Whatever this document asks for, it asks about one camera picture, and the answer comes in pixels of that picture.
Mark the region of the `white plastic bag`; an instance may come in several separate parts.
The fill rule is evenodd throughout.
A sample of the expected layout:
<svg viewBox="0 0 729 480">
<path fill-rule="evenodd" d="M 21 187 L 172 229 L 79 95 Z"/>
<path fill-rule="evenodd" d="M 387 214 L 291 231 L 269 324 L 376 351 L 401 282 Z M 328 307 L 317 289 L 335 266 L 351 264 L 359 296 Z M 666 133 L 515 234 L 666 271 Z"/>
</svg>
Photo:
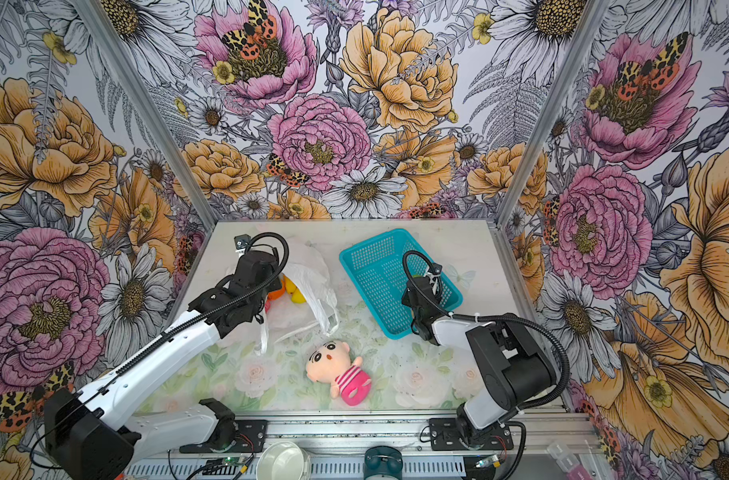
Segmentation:
<svg viewBox="0 0 729 480">
<path fill-rule="evenodd" d="M 318 330 L 324 336 L 332 336 L 340 325 L 338 298 L 324 257 L 308 242 L 296 238 L 288 240 L 288 247 L 290 259 L 280 274 L 280 283 L 284 283 L 285 277 L 290 278 L 304 294 L 306 303 L 292 303 L 286 293 L 274 302 L 266 300 L 264 324 L 260 326 L 256 346 L 258 355 L 266 354 L 270 344 L 302 332 Z"/>
</svg>

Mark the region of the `orange toy fruit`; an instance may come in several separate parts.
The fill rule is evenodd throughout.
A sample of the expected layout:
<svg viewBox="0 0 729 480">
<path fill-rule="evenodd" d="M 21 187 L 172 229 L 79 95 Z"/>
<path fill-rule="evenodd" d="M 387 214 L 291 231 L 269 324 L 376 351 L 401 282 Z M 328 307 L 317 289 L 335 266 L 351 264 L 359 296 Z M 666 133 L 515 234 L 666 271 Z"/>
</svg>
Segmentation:
<svg viewBox="0 0 729 480">
<path fill-rule="evenodd" d="M 268 292 L 268 295 L 266 296 L 266 299 L 274 302 L 278 298 L 281 298 L 286 293 L 286 288 L 284 288 L 284 283 L 280 284 L 280 288 L 277 290 L 274 290 L 272 292 Z"/>
</svg>

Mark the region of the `yellow toy fruit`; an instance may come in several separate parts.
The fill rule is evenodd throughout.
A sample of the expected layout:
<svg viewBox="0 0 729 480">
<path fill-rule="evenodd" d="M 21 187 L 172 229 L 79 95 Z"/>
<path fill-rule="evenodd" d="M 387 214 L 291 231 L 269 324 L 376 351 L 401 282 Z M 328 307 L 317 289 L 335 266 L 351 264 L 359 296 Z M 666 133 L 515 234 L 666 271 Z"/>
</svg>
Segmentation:
<svg viewBox="0 0 729 480">
<path fill-rule="evenodd" d="M 300 289 L 298 289 L 298 286 L 290 280 L 290 278 L 285 277 L 284 278 L 284 289 L 286 289 L 286 294 L 290 296 L 290 301 L 292 303 L 296 304 L 305 304 L 306 298 L 304 298 L 304 294 L 300 292 Z"/>
</svg>

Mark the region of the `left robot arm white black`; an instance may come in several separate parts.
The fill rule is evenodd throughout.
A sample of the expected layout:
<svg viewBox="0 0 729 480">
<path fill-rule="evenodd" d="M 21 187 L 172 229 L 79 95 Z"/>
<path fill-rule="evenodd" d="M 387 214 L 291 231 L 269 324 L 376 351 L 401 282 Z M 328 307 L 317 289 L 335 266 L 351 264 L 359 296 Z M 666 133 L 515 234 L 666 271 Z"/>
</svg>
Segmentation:
<svg viewBox="0 0 729 480">
<path fill-rule="evenodd" d="M 214 398 L 178 413 L 135 413 L 192 358 L 238 326 L 261 322 L 287 263 L 286 250 L 246 248 L 233 274 L 194 298 L 137 354 L 78 391 L 46 400 L 44 453 L 72 479 L 116 479 L 130 464 L 168 450 L 230 450 L 238 436 L 234 413 Z"/>
</svg>

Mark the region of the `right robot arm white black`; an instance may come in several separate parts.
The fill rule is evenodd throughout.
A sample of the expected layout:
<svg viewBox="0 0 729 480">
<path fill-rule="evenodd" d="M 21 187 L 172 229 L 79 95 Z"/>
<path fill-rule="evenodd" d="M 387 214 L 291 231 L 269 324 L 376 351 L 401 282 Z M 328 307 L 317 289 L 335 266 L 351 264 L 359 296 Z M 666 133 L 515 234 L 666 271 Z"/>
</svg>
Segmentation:
<svg viewBox="0 0 729 480">
<path fill-rule="evenodd" d="M 459 407 L 456 426 L 464 446 L 480 447 L 532 398 L 556 387 L 558 375 L 532 336 L 536 324 L 513 314 L 462 320 L 442 310 L 439 283 L 432 274 L 410 275 L 403 303 L 413 312 L 414 334 L 472 355 L 484 388 Z"/>
</svg>

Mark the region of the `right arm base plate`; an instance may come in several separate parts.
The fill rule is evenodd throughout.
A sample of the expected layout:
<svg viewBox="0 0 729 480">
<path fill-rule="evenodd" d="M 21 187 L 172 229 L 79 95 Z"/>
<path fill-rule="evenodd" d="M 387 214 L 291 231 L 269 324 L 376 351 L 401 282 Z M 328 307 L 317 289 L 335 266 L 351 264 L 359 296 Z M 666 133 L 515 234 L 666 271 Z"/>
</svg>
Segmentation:
<svg viewBox="0 0 729 480">
<path fill-rule="evenodd" d="M 428 426 L 434 451 L 503 451 L 514 448 L 511 430 L 498 423 L 477 429 L 462 419 L 431 418 Z"/>
</svg>

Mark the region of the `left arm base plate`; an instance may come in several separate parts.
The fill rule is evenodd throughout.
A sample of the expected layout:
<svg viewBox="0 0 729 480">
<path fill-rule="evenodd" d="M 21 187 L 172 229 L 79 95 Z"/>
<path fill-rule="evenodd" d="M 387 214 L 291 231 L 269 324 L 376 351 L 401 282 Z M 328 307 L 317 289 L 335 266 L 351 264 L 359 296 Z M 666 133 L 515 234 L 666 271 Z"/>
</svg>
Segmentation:
<svg viewBox="0 0 729 480">
<path fill-rule="evenodd" d="M 182 454 L 260 453 L 268 437 L 268 421 L 238 419 L 220 422 L 208 440 L 182 446 Z"/>
</svg>

